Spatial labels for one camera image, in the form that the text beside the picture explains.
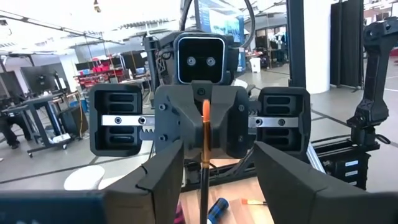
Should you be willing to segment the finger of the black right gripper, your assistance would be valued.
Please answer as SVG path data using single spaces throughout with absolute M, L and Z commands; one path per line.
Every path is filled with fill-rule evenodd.
M 162 85 L 155 92 L 155 151 L 165 151 L 180 140 L 187 159 L 194 159 L 203 147 L 201 114 L 190 85 Z
M 213 85 L 210 99 L 211 158 L 242 159 L 248 150 L 249 98 L 241 86 Z

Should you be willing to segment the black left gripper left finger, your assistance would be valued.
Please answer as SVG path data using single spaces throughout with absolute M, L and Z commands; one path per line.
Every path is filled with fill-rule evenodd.
M 183 174 L 176 140 L 104 191 L 106 224 L 174 224 Z

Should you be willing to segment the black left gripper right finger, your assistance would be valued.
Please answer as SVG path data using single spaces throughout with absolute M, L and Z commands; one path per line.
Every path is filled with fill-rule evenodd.
M 254 143 L 254 164 L 275 224 L 348 224 L 367 194 L 263 142 Z

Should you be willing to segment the black paintbrush gold ferrule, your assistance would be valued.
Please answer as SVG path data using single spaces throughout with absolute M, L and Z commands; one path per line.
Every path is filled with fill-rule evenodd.
M 241 199 L 241 203 L 244 205 L 267 205 L 267 202 L 261 200 L 249 200 L 246 198 Z
M 210 175 L 210 101 L 204 100 L 202 106 L 203 150 L 201 154 L 201 186 L 200 186 L 200 224 L 207 224 L 208 190 Z

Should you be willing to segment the small blue paint bottle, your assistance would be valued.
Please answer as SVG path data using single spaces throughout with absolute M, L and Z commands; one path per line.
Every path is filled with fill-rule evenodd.
M 229 202 L 225 198 L 219 198 L 209 209 L 206 224 L 219 224 L 228 207 Z

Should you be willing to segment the black computer tower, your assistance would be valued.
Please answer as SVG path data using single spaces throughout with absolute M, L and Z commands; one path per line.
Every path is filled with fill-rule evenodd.
M 88 130 L 88 121 L 81 106 L 71 107 L 59 113 L 66 133 L 75 138 L 82 138 Z

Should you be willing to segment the red storage bin shelf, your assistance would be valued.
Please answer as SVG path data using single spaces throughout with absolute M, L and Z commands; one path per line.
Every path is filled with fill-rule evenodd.
M 124 79 L 124 69 L 111 65 L 78 63 L 76 69 L 77 74 L 73 78 L 81 89 L 89 89 L 97 83 L 110 83 L 112 78 L 117 78 L 117 82 Z

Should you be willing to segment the black controller box white labels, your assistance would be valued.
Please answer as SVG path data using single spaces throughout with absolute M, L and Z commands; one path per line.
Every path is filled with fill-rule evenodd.
M 340 154 L 327 157 L 323 166 L 327 174 L 366 190 L 370 157 L 366 152 Z

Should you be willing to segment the grey standing desk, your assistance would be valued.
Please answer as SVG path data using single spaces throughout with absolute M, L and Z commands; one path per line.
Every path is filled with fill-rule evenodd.
M 74 97 L 78 101 L 79 106 L 81 106 L 80 93 L 75 91 L 69 94 L 56 93 L 38 96 L 25 100 L 17 106 L 10 106 L 7 109 L 2 110 L 3 113 L 7 113 L 9 115 L 19 113 L 22 116 L 24 123 L 27 125 L 30 136 L 33 137 L 36 144 L 40 145 L 40 147 L 29 149 L 27 151 L 30 158 L 33 158 L 34 152 L 43 151 L 53 147 L 66 149 L 67 144 L 75 139 L 73 134 L 67 134 L 58 116 L 58 112 L 61 111 L 59 103 L 66 103 L 69 107 L 69 99 L 72 97 Z M 54 137 L 52 138 L 47 135 L 43 122 L 38 114 L 38 111 L 41 108 L 45 109 L 45 114 L 52 125 L 54 132 Z

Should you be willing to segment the white trash bin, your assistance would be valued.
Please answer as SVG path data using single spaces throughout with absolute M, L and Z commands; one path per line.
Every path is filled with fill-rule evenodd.
M 250 61 L 252 73 L 260 73 L 261 72 L 261 59 L 259 57 L 253 57 L 249 61 Z

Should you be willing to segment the black computer monitor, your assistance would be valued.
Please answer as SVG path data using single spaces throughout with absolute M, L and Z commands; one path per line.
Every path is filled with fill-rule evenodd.
M 36 67 L 22 67 L 21 72 L 27 83 L 28 90 L 34 93 L 57 90 L 58 85 L 55 74 L 58 75 L 63 87 L 69 91 L 70 87 L 61 63 Z

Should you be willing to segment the person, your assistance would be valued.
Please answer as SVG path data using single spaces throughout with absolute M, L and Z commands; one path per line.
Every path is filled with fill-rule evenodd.
M 11 149 L 16 149 L 19 147 L 20 142 L 17 140 L 17 136 L 11 129 L 12 125 L 17 124 L 22 129 L 27 141 L 31 141 L 32 138 L 22 115 L 15 114 L 14 116 L 9 116 L 7 113 L 2 112 L 7 108 L 7 104 L 0 102 L 0 132 L 2 132 L 6 138 L 6 142 Z

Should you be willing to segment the blue display banner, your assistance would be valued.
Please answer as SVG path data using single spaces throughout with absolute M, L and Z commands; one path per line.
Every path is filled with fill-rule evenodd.
M 232 35 L 235 44 L 245 41 L 244 16 L 225 0 L 194 0 L 197 29 L 203 32 Z

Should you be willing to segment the black curtain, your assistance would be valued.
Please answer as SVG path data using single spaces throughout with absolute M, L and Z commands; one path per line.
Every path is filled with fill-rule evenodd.
M 363 0 L 338 0 L 331 5 L 330 83 L 363 85 Z

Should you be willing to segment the black aluminium rig frame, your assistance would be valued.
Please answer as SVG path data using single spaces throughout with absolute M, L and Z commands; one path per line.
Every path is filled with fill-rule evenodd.
M 305 65 L 309 58 L 309 44 L 306 43 L 304 25 L 304 1 L 287 0 L 288 46 L 290 57 L 289 85 L 309 88 L 310 70 Z M 351 129 L 350 136 L 334 136 L 317 141 L 317 146 L 310 146 L 299 158 L 311 160 L 313 155 L 321 157 L 321 162 L 330 156 L 378 150 L 380 140 L 375 127 L 389 116 L 383 100 L 386 82 L 386 62 L 389 58 L 381 52 L 381 35 L 376 26 L 364 28 L 363 47 L 368 54 L 363 98 L 356 108 L 354 116 L 346 124 Z

